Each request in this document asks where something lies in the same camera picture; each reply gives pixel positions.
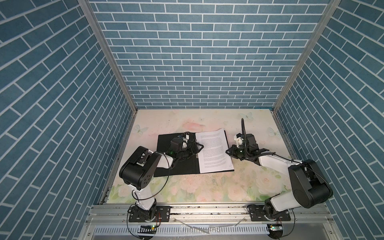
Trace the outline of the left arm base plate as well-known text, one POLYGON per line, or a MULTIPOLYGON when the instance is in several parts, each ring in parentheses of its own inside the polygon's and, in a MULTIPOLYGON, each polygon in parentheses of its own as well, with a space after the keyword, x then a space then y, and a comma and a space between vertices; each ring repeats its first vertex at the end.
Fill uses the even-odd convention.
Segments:
POLYGON ((128 215, 128 222, 130 223, 144 223, 144 222, 155 222, 156 218, 159 217, 158 222, 169 222, 171 215, 170 206, 156 206, 151 207, 149 210, 143 210, 137 205, 133 205, 130 208, 128 215))

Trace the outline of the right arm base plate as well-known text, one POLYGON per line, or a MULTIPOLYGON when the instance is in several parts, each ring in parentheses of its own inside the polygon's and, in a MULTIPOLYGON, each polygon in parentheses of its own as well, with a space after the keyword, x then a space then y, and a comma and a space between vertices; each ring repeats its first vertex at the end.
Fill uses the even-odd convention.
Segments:
POLYGON ((246 207, 252 222, 288 222, 291 220, 288 210, 277 212, 270 206, 250 204, 246 207))

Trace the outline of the white text document sheet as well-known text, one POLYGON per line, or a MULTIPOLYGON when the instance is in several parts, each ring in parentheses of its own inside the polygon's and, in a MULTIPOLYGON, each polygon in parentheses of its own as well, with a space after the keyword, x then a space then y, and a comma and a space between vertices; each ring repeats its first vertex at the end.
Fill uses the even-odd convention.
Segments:
POLYGON ((229 149, 224 129, 196 133, 197 143, 203 145, 198 153, 199 173, 233 172, 232 158, 226 153, 229 149))

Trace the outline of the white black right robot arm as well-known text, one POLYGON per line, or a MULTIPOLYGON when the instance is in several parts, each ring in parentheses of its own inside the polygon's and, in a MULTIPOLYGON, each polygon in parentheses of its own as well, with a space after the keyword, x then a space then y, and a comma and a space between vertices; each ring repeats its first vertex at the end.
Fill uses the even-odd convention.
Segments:
POLYGON ((250 161, 258 166, 273 169, 287 175, 291 190, 265 200, 263 215, 274 221, 289 209, 309 209, 333 196, 333 189, 313 160, 299 161, 284 158, 267 149, 249 151, 246 144, 232 145, 226 154, 238 160, 250 161))

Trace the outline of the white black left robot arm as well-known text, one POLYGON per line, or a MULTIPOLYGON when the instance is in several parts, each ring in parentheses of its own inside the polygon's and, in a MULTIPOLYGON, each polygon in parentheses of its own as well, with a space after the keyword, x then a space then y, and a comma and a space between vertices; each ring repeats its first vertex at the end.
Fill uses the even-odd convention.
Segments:
POLYGON ((162 170, 166 176, 196 174, 196 156, 204 149, 195 140, 173 139, 166 152, 152 152, 139 146, 119 171, 119 177, 132 190, 136 203, 129 213, 130 222, 151 222, 161 214, 158 211, 156 194, 151 192, 149 183, 162 170))

